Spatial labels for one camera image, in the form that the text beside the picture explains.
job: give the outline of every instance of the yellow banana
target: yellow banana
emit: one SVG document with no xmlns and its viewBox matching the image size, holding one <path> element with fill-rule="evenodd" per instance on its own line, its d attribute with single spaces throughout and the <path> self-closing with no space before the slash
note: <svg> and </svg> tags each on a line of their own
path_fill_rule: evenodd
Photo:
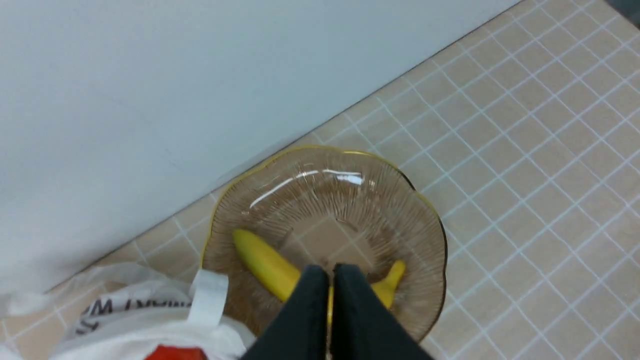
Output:
<svg viewBox="0 0 640 360">
<path fill-rule="evenodd" d="M 300 271 L 260 236 L 247 230 L 237 229 L 234 230 L 233 237 L 240 258 L 253 276 L 278 299 L 283 302 L 287 301 L 300 279 Z M 393 304 L 394 293 L 405 270 L 404 261 L 397 260 L 391 266 L 386 278 L 371 285 L 373 292 L 387 309 L 390 309 Z M 333 286 L 329 288 L 327 305 L 327 322 L 329 324 L 331 324 L 332 315 Z"/>
</svg>

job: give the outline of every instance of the beige tile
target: beige tile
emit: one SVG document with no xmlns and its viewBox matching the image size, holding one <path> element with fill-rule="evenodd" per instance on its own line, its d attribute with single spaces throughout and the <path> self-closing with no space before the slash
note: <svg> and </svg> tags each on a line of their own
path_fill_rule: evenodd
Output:
<svg viewBox="0 0 640 360">
<path fill-rule="evenodd" d="M 198 262 L 198 254 L 183 236 L 147 256 L 149 266 L 169 277 L 180 275 Z"/>
<path fill-rule="evenodd" d="M 628 82 L 629 84 L 631 84 L 631 86 L 633 86 L 633 88 L 635 88 L 637 91 L 640 91 L 640 72 L 628 79 Z M 640 121 L 640 113 L 634 114 L 633 117 L 636 120 L 634 124 L 637 125 L 637 122 Z"/>
<path fill-rule="evenodd" d="M 493 172 L 478 158 L 473 156 L 450 174 L 451 179 L 467 195 L 473 195 L 484 185 L 495 179 Z"/>
<path fill-rule="evenodd" d="M 409 82 L 416 85 L 432 72 L 438 70 L 438 65 L 432 59 L 424 60 L 411 70 L 404 73 L 403 77 Z"/>
<path fill-rule="evenodd" d="M 573 160 L 573 154 L 560 141 L 551 139 L 534 151 L 531 159 L 546 175 L 554 176 Z"/>
<path fill-rule="evenodd" d="M 560 360 L 557 352 L 544 339 L 536 340 L 518 360 Z"/>
<path fill-rule="evenodd" d="M 547 180 L 547 177 L 528 159 L 519 162 L 502 178 L 521 198 L 527 197 Z"/>
<path fill-rule="evenodd" d="M 484 335 L 474 340 L 471 345 L 456 357 L 459 360 L 493 360 L 500 358 L 501 355 Z"/>
<path fill-rule="evenodd" d="M 575 310 L 601 334 L 622 314 L 625 307 L 607 288 L 598 285 L 575 306 Z"/>
<path fill-rule="evenodd" d="M 554 181 L 574 201 L 598 184 L 598 179 L 579 161 L 569 165 Z"/>
<path fill-rule="evenodd" d="M 597 276 L 603 276 L 622 259 L 624 253 L 604 233 L 600 233 L 578 251 L 578 256 Z"/>
<path fill-rule="evenodd" d="M 432 143 L 440 140 L 451 129 L 442 119 L 433 111 L 421 116 L 418 120 L 411 123 L 407 131 L 420 143 L 422 147 L 429 147 Z"/>
<path fill-rule="evenodd" d="M 461 92 L 438 105 L 436 111 L 453 128 L 477 113 L 476 107 Z"/>
<path fill-rule="evenodd" d="M 533 117 L 527 117 L 514 126 L 508 135 L 525 153 L 533 150 L 551 136 L 549 131 Z"/>
<path fill-rule="evenodd" d="M 491 76 L 504 88 L 510 89 L 529 76 L 525 68 L 514 59 L 508 59 L 491 71 Z"/>
<path fill-rule="evenodd" d="M 418 191 L 433 184 L 444 173 L 427 155 L 421 154 L 401 167 Z"/>
<path fill-rule="evenodd" d="M 428 110 L 427 105 L 413 89 L 389 101 L 387 108 L 402 124 L 408 124 Z"/>
<path fill-rule="evenodd" d="M 640 297 L 640 267 L 629 259 L 624 260 L 604 282 L 628 306 Z"/>
<path fill-rule="evenodd" d="M 542 9 L 535 9 L 524 15 L 519 23 L 533 36 L 538 37 L 546 30 L 550 29 L 556 22 L 551 19 Z"/>
<path fill-rule="evenodd" d="M 311 133 L 307 133 L 305 136 L 302 136 L 301 138 L 297 139 L 293 143 L 290 143 L 289 145 L 287 145 L 285 149 L 292 149 L 295 147 L 304 147 L 309 145 L 320 145 L 320 144 L 321 144 L 320 139 L 315 134 L 315 131 L 312 131 Z"/>
<path fill-rule="evenodd" d="M 328 268 L 334 268 L 339 263 L 356 265 L 365 274 L 371 269 L 369 260 L 353 245 L 347 245 L 328 258 Z"/>
<path fill-rule="evenodd" d="M 515 99 L 506 95 L 491 105 L 484 112 L 486 116 L 493 120 L 503 130 L 508 129 L 527 115 L 527 110 L 518 104 Z"/>
<path fill-rule="evenodd" d="M 478 193 L 474 202 L 490 219 L 496 221 L 518 203 L 518 198 L 498 180 Z"/>
<path fill-rule="evenodd" d="M 444 231 L 447 235 L 447 255 L 453 256 L 454 254 L 458 253 L 461 245 L 447 228 L 445 228 Z"/>
<path fill-rule="evenodd" d="M 509 56 L 504 48 L 493 38 L 489 38 L 471 49 L 469 54 L 486 70 L 496 66 Z"/>
<path fill-rule="evenodd" d="M 389 101 L 396 96 L 403 93 L 405 90 L 409 89 L 411 84 L 404 76 L 397 78 L 391 81 L 389 84 L 381 87 L 378 91 L 376 91 L 375 96 L 377 96 L 383 102 Z"/>
<path fill-rule="evenodd" d="M 620 48 L 621 44 L 608 31 L 600 30 L 586 39 L 584 45 L 593 51 L 597 57 L 604 59 Z"/>
<path fill-rule="evenodd" d="M 594 285 L 597 278 L 575 256 L 572 256 L 560 265 L 549 277 L 549 281 L 571 304 Z"/>
<path fill-rule="evenodd" d="M 501 174 L 524 156 L 506 136 L 500 136 L 496 141 L 485 147 L 479 155 L 498 174 Z"/>
<path fill-rule="evenodd" d="M 183 229 L 189 229 L 200 221 L 211 218 L 215 205 L 216 203 L 207 194 L 175 214 L 175 219 Z"/>
<path fill-rule="evenodd" d="M 489 338 L 512 359 L 536 337 L 536 330 L 517 309 L 512 309 L 488 330 Z"/>
<path fill-rule="evenodd" d="M 551 99 L 534 114 L 551 132 L 558 131 L 574 118 L 573 113 L 557 99 Z"/>
<path fill-rule="evenodd" d="M 606 141 L 625 159 L 630 158 L 640 149 L 640 133 L 628 123 L 615 129 L 606 137 Z"/>
<path fill-rule="evenodd" d="M 555 184 L 548 183 L 532 195 L 527 204 L 542 220 L 550 224 L 567 210 L 572 202 Z"/>
<path fill-rule="evenodd" d="M 193 279 L 195 279 L 196 274 L 198 273 L 198 270 L 199 270 L 198 266 L 192 266 L 189 270 L 180 274 L 177 280 L 186 282 L 187 284 L 191 284 L 193 282 Z"/>
<path fill-rule="evenodd" d="M 466 199 L 465 194 L 448 177 L 439 180 L 423 193 L 436 208 L 438 214 L 443 216 Z"/>
<path fill-rule="evenodd" d="M 305 234 L 300 242 L 317 262 L 323 263 L 347 245 L 349 239 L 334 219 L 327 219 Z"/>
<path fill-rule="evenodd" d="M 538 234 L 544 228 L 544 225 L 531 210 L 524 205 L 520 205 L 502 219 L 498 227 L 516 246 L 520 247 Z"/>
<path fill-rule="evenodd" d="M 598 225 L 589 219 L 579 207 L 574 207 L 558 219 L 553 230 L 560 236 L 560 239 L 576 249 L 598 231 Z"/>
<path fill-rule="evenodd" d="M 478 150 L 498 136 L 499 130 L 482 114 L 458 129 L 458 134 L 473 150 Z"/>
<path fill-rule="evenodd" d="M 534 0 L 524 0 L 520 1 L 518 4 L 514 5 L 512 8 L 508 10 L 514 18 L 518 19 L 521 16 L 529 13 L 537 6 Z"/>
<path fill-rule="evenodd" d="M 6 326 L 7 336 L 16 336 L 20 334 L 21 332 L 25 331 L 26 329 L 36 324 L 41 319 L 44 319 L 52 315 L 53 312 L 54 312 L 54 307 L 49 306 L 48 308 L 33 314 L 5 318 L 4 324 Z"/>
<path fill-rule="evenodd" d="M 542 5 L 542 8 L 558 22 L 561 22 L 578 10 L 571 1 L 567 0 L 547 1 Z"/>
<path fill-rule="evenodd" d="M 581 81 L 562 91 L 558 98 L 576 114 L 582 113 L 598 100 L 597 94 Z"/>
<path fill-rule="evenodd" d="M 461 305 L 481 327 L 486 327 L 511 304 L 511 300 L 493 282 L 485 281 Z"/>
<path fill-rule="evenodd" d="M 574 121 L 557 134 L 562 142 L 575 155 L 582 154 L 598 141 L 598 136 L 582 121 Z"/>
<path fill-rule="evenodd" d="M 465 94 L 471 98 L 478 108 L 483 109 L 496 99 L 498 99 L 504 90 L 488 75 L 474 81 L 464 89 Z"/>
<path fill-rule="evenodd" d="M 483 279 L 482 268 L 466 252 L 460 252 L 447 263 L 447 289 L 455 297 L 461 297 Z"/>
<path fill-rule="evenodd" d="M 20 335 L 14 343 L 24 359 L 44 360 L 49 358 L 49 353 L 64 334 L 64 325 L 57 316 L 52 315 L 40 325 Z"/>
<path fill-rule="evenodd" d="M 421 342 L 420 346 L 434 359 L 445 359 L 446 355 L 436 346 L 436 343 L 428 336 L 425 337 Z"/>
<path fill-rule="evenodd" d="M 603 101 L 598 102 L 594 107 L 582 114 L 581 118 L 600 136 L 608 133 L 622 121 L 622 118 Z"/>
<path fill-rule="evenodd" d="M 135 241 L 142 253 L 147 254 L 176 237 L 179 233 L 180 229 L 178 229 L 178 225 L 173 218 L 168 218 L 137 237 Z"/>
<path fill-rule="evenodd" d="M 457 43 L 453 43 L 444 49 L 440 50 L 439 53 L 433 55 L 431 59 L 435 61 L 438 65 L 444 66 L 446 63 L 449 63 L 451 60 L 455 59 L 455 57 L 462 54 L 464 49 L 462 46 Z"/>
<path fill-rule="evenodd" d="M 624 165 L 608 178 L 607 185 L 623 200 L 632 202 L 640 195 L 640 174 L 631 166 Z"/>
<path fill-rule="evenodd" d="M 372 113 L 380 106 L 381 104 L 375 96 L 368 96 L 352 105 L 352 107 L 345 110 L 344 113 L 349 115 L 349 117 L 351 117 L 351 120 L 357 122 L 368 114 Z"/>
<path fill-rule="evenodd" d="M 544 34 L 540 38 L 540 43 L 554 56 L 560 56 L 571 49 L 576 40 L 565 29 L 557 27 Z"/>
<path fill-rule="evenodd" d="M 598 58 L 591 54 L 584 45 L 578 45 L 567 52 L 560 59 L 564 66 L 573 71 L 574 74 L 580 76 L 585 71 L 589 70 L 592 66 L 598 63 Z"/>
<path fill-rule="evenodd" d="M 638 29 L 622 16 L 608 23 L 607 30 L 623 42 L 631 40 L 638 33 Z"/>
<path fill-rule="evenodd" d="M 480 44 L 480 42 L 488 38 L 489 35 L 491 34 L 487 29 L 477 28 L 471 31 L 470 33 L 466 34 L 465 37 L 458 40 L 458 44 L 464 47 L 465 49 L 470 49 L 471 47 L 474 47 Z"/>
<path fill-rule="evenodd" d="M 373 144 L 379 143 L 400 128 L 400 124 L 387 109 L 380 108 L 357 125 L 360 132 Z"/>
<path fill-rule="evenodd" d="M 554 233 L 545 231 L 524 249 L 524 254 L 540 271 L 549 274 L 571 254 L 571 250 Z"/>
<path fill-rule="evenodd" d="M 640 321 L 627 314 L 605 337 L 607 343 L 623 359 L 632 359 L 640 354 Z"/>
<path fill-rule="evenodd" d="M 640 38 L 637 38 L 631 41 L 628 46 L 633 49 L 636 53 L 640 54 Z"/>
<path fill-rule="evenodd" d="M 433 73 L 415 88 L 429 105 L 435 105 L 456 92 L 455 85 L 441 71 Z"/>
<path fill-rule="evenodd" d="M 520 301 L 522 312 L 541 331 L 567 307 L 567 303 L 547 282 L 540 284 Z"/>
<path fill-rule="evenodd" d="M 211 235 L 211 222 L 203 221 L 198 225 L 194 226 L 191 230 L 187 232 L 187 238 L 191 240 L 193 246 L 196 247 L 196 250 L 202 254 L 204 250 L 204 245 L 209 240 Z"/>
<path fill-rule="evenodd" d="M 581 359 L 583 360 L 616 360 L 618 359 L 618 356 L 616 356 L 616 354 L 611 352 L 611 350 L 609 350 L 609 348 L 607 348 L 607 346 L 604 345 L 602 341 L 598 341 L 593 347 L 587 350 L 586 354 Z"/>
<path fill-rule="evenodd" d="M 88 293 L 85 293 L 83 296 L 75 299 L 75 301 L 71 302 L 69 305 L 60 309 L 60 315 L 62 319 L 65 321 L 67 326 L 73 326 L 80 314 L 84 313 L 88 310 L 88 307 L 92 305 L 100 295 L 104 294 L 106 291 L 104 288 L 100 286 L 95 286 Z"/>
<path fill-rule="evenodd" d="M 598 142 L 580 160 L 600 179 L 613 172 L 623 159 L 619 157 L 606 143 Z"/>
<path fill-rule="evenodd" d="M 516 248 L 497 230 L 484 233 L 480 239 L 469 245 L 468 251 L 487 272 L 505 262 Z"/>
<path fill-rule="evenodd" d="M 540 70 L 554 59 L 553 55 L 537 41 L 520 50 L 515 54 L 515 58 L 532 73 Z"/>
<path fill-rule="evenodd" d="M 448 356 L 453 356 L 480 332 L 478 326 L 459 307 L 443 314 L 429 337 L 435 340 Z"/>
<path fill-rule="evenodd" d="M 624 117 L 628 117 L 640 107 L 640 93 L 624 84 L 613 90 L 606 98 L 607 102 Z"/>
<path fill-rule="evenodd" d="M 520 50 L 533 40 L 531 35 L 517 23 L 508 25 L 502 31 L 495 34 L 494 37 L 511 54 Z"/>
<path fill-rule="evenodd" d="M 618 86 L 622 81 L 615 72 L 609 70 L 604 65 L 598 65 L 589 74 L 586 74 L 582 80 L 595 91 L 598 95 L 603 96 Z"/>
<path fill-rule="evenodd" d="M 444 226 L 461 243 L 467 244 L 491 223 L 472 203 L 467 202 L 442 220 Z"/>
<path fill-rule="evenodd" d="M 333 138 L 335 135 L 338 135 L 341 131 L 348 129 L 351 127 L 351 122 L 344 113 L 338 114 L 334 116 L 329 121 L 320 125 L 317 129 L 314 130 L 316 135 L 320 138 L 320 140 L 326 142 Z"/>
<path fill-rule="evenodd" d="M 527 110 L 532 111 L 542 105 L 552 94 L 536 79 L 531 78 L 513 89 L 513 97 Z"/>
<path fill-rule="evenodd" d="M 542 276 L 522 255 L 510 259 L 493 278 L 515 301 L 542 280 Z"/>
<path fill-rule="evenodd" d="M 585 7 L 585 11 L 591 15 L 599 24 L 613 19 L 618 13 L 604 1 L 594 1 Z"/>
<path fill-rule="evenodd" d="M 406 131 L 400 131 L 376 146 L 380 154 L 396 165 L 402 165 L 420 152 L 420 146 Z"/>
<path fill-rule="evenodd" d="M 483 73 L 482 68 L 468 55 L 459 56 L 442 69 L 458 87 L 463 87 Z"/>
<path fill-rule="evenodd" d="M 624 208 L 624 203 L 614 192 L 601 185 L 580 201 L 579 206 L 603 225 Z"/>
<path fill-rule="evenodd" d="M 575 359 L 596 338 L 593 331 L 573 311 L 564 315 L 545 336 L 568 359 Z"/>
<path fill-rule="evenodd" d="M 560 61 L 551 63 L 548 67 L 540 71 L 536 77 L 554 94 L 558 93 L 575 79 L 571 71 Z"/>
<path fill-rule="evenodd" d="M 448 171 L 471 156 L 472 151 L 455 134 L 449 134 L 428 150 L 429 155 Z"/>
<path fill-rule="evenodd" d="M 371 145 L 356 129 L 348 129 L 327 143 L 329 146 L 345 150 L 368 151 Z"/>
<path fill-rule="evenodd" d="M 584 12 L 579 12 L 567 19 L 562 26 L 578 40 L 586 38 L 598 29 L 598 23 Z"/>
<path fill-rule="evenodd" d="M 95 265 L 105 266 L 117 263 L 135 263 L 140 260 L 142 260 L 142 257 L 140 256 L 140 252 L 136 248 L 136 244 L 133 241 L 130 241 L 125 245 L 117 248 L 113 252 L 107 254 L 102 259 L 96 261 Z"/>
<path fill-rule="evenodd" d="M 500 15 L 488 21 L 487 23 L 485 23 L 483 27 L 488 31 L 495 33 L 495 32 L 498 32 L 500 29 L 505 28 L 507 25 L 511 24 L 513 20 L 514 19 L 511 13 L 503 12 Z"/>
<path fill-rule="evenodd" d="M 630 49 L 622 48 L 607 59 L 607 64 L 626 79 L 640 69 L 640 56 Z"/>
</svg>

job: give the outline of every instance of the tiled floor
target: tiled floor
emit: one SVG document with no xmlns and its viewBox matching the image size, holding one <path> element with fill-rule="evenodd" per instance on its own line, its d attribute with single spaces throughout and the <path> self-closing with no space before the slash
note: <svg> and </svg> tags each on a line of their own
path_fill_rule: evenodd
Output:
<svg viewBox="0 0 640 360">
<path fill-rule="evenodd" d="M 525 0 L 296 144 L 376 152 L 441 214 L 437 359 L 639 359 L 639 129 L 640 31 L 602 0 Z M 102 263 L 189 280 L 219 194 Z M 40 359 L 109 289 L 4 320 L 0 340 Z"/>
</svg>

